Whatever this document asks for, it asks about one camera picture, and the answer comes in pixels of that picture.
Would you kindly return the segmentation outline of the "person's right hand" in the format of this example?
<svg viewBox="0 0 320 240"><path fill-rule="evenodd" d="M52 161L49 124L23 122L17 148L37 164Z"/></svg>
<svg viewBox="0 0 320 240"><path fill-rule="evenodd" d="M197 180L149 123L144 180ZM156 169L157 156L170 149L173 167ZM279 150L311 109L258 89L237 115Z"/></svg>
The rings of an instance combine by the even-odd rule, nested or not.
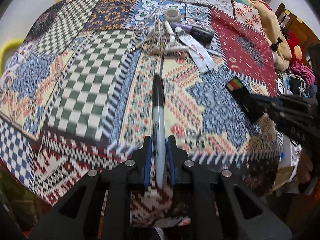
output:
<svg viewBox="0 0 320 240"><path fill-rule="evenodd" d="M309 182L311 179L310 172L312 171L312 169L313 164L308 156L307 150L305 148L302 148L297 167L298 181L302 184Z"/></svg>

